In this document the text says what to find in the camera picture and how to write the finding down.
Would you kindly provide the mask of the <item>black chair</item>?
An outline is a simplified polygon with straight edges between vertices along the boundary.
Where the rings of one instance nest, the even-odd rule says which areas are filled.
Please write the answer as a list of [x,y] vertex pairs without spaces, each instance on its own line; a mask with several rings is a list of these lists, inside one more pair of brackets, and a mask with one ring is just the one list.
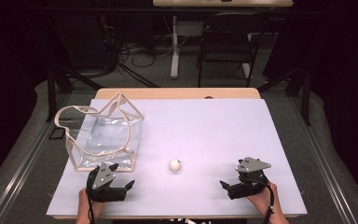
[[268,28],[269,19],[259,13],[218,12],[208,17],[201,28],[198,86],[203,63],[236,63],[238,69],[247,63],[249,86],[259,45]]

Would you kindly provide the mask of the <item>person's left hand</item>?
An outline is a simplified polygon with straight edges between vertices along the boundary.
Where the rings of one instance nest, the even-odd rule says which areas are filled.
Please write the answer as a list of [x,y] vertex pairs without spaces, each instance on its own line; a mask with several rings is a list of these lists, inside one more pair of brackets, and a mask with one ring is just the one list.
[[[78,198],[79,198],[79,202],[78,202],[77,218],[88,219],[90,206],[89,206],[86,189],[82,189],[81,191],[78,192]],[[104,208],[104,203],[95,202],[92,205],[92,210],[95,218],[97,218],[101,214],[103,208]]]

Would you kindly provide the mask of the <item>small black frame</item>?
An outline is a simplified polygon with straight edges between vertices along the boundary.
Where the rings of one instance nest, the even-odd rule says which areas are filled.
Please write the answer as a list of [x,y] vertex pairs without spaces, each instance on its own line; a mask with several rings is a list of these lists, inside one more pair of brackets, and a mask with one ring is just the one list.
[[50,133],[48,139],[49,140],[61,140],[65,137],[65,129],[55,127],[52,132]]

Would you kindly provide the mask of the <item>person's dark patterned clothing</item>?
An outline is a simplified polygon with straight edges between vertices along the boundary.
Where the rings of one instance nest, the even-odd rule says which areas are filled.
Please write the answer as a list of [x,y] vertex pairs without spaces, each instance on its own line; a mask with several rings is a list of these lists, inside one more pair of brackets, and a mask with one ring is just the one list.
[[189,218],[174,218],[174,219],[128,219],[128,220],[113,220],[112,224],[213,224],[211,220],[205,219],[189,219]]

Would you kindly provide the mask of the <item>black metal stand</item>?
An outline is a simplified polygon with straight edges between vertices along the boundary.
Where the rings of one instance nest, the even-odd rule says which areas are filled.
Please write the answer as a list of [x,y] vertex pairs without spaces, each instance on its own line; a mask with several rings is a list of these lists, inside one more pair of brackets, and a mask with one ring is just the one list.
[[91,79],[80,75],[74,69],[69,68],[65,65],[53,67],[48,71],[48,118],[47,122],[50,122],[57,113],[57,102],[56,102],[56,87],[65,93],[71,93],[74,90],[69,77],[73,77],[84,84],[92,87],[94,90],[99,90],[103,86],[92,81]]
[[259,92],[264,92],[279,84],[281,81],[290,78],[291,82],[286,87],[287,96],[296,96],[299,90],[302,90],[301,95],[301,118],[310,126],[310,83],[311,73],[304,67],[296,67],[288,73],[270,80],[257,88]]

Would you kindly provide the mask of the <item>person's right hand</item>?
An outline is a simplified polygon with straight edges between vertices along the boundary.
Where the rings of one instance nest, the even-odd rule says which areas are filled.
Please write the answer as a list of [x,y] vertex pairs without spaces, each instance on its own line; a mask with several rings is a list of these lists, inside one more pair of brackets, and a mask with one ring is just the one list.
[[274,203],[272,208],[272,214],[269,218],[270,221],[278,219],[282,216],[282,209],[278,196],[277,186],[269,182],[269,189],[264,188],[260,193],[252,196],[248,196],[247,199],[254,205],[256,210],[264,217],[270,207],[270,195],[274,196]]

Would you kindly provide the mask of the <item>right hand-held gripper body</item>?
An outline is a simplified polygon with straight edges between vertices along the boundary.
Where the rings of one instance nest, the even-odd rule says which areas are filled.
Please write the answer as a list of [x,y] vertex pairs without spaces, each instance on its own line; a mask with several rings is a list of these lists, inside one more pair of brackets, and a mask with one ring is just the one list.
[[264,170],[270,167],[269,163],[260,159],[244,158],[242,164],[236,167],[240,182],[231,186],[231,190],[227,191],[228,197],[233,200],[260,193],[269,182]]

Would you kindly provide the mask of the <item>desk with white legs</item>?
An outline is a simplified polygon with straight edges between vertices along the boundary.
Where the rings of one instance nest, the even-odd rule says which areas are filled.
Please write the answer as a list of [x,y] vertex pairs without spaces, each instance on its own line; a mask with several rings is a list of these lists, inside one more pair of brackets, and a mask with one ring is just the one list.
[[[291,7],[293,0],[153,0],[154,7]],[[172,67],[171,78],[178,78],[179,47],[177,16],[172,17]]]

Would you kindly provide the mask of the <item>white table mat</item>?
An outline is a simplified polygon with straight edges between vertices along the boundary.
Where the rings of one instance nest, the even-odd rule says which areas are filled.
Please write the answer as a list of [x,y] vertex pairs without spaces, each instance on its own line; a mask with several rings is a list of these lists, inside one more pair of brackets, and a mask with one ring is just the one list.
[[[283,213],[306,214],[289,162],[266,102],[262,99],[136,100],[143,122],[135,168],[118,173],[115,185],[135,180],[122,202],[108,203],[104,217],[257,217],[245,198],[231,200],[220,180],[238,183],[239,159],[271,165]],[[181,162],[171,171],[170,160]]]

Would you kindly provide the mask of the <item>metal floor rail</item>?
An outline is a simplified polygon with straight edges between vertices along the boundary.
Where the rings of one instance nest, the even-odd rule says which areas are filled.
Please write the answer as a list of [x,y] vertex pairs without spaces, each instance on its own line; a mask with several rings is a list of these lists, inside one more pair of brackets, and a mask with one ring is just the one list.
[[321,176],[324,180],[324,183],[327,187],[327,190],[332,198],[332,201],[337,209],[337,212],[340,216],[340,219],[343,224],[358,224],[349,203],[335,178],[330,165],[327,162],[327,159],[322,151],[322,148],[310,126],[303,120],[301,114],[301,105],[298,102],[296,97],[289,97],[289,102],[293,108],[296,117],[302,127],[302,130],[305,132],[307,138],[310,141],[311,154],[315,160],[317,167],[321,173]]
[[69,224],[47,214],[68,156],[62,140],[49,140],[48,97],[36,106],[0,169],[0,224]]

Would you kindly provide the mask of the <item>clear bag with beige trim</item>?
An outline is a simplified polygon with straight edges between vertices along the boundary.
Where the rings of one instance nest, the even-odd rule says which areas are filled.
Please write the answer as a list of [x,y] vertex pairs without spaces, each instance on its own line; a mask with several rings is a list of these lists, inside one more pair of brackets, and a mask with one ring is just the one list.
[[135,168],[145,116],[121,93],[106,103],[69,105],[54,119],[64,129],[69,161],[78,172],[86,172],[105,163],[116,163],[120,172]]

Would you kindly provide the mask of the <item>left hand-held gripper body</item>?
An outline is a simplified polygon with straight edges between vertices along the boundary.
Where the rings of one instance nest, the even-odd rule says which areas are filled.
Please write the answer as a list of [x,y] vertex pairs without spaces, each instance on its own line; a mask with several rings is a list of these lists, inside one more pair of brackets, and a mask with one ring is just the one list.
[[116,176],[108,166],[103,162],[89,173],[86,192],[93,202],[120,202],[124,201],[127,196],[124,188],[111,187]]

